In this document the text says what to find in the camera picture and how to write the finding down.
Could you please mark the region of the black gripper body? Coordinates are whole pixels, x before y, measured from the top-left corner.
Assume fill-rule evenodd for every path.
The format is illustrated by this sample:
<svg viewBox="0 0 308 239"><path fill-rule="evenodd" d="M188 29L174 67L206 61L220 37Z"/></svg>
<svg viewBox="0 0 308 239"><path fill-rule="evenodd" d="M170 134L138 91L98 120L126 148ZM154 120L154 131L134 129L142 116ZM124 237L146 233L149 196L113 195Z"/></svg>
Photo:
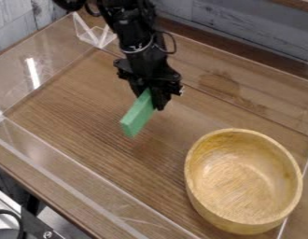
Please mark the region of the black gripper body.
<svg viewBox="0 0 308 239"><path fill-rule="evenodd" d="M146 82L148 89L162 88L170 96L182 94L182 76L168 63L168 51L161 46L145 46L144 48L121 48L124 58L114 61L118 78L128 84L132 81Z"/></svg>

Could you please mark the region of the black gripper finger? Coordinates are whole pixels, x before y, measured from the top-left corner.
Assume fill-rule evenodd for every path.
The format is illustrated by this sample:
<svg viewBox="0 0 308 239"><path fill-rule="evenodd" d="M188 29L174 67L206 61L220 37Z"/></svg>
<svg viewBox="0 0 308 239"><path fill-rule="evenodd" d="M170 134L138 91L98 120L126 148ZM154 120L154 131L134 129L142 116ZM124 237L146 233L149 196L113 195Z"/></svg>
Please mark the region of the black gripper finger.
<svg viewBox="0 0 308 239"><path fill-rule="evenodd" d="M170 93L165 89L157 87L150 88L150 93L153 106L158 111L162 111L172 99Z"/></svg>
<svg viewBox="0 0 308 239"><path fill-rule="evenodd" d="M129 83L130 85L130 89L133 90L133 93L137 97L141 96L141 94L144 93L145 89L149 87L149 84L146 82L136 82L132 81Z"/></svg>

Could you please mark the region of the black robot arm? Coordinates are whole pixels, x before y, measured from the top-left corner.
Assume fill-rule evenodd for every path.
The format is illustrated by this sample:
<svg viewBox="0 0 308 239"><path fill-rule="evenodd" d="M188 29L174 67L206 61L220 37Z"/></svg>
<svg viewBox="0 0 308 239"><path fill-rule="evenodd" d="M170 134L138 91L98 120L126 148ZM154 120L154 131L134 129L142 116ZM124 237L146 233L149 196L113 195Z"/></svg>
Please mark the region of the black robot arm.
<svg viewBox="0 0 308 239"><path fill-rule="evenodd" d="M150 0L53 0L66 11L84 8L93 17L104 17L118 38L124 58L113 62L118 78L128 81L137 97L145 90L153 108L162 111L173 95L182 94L182 76L170 67L168 55L177 52L170 33L156 24L156 7Z"/></svg>

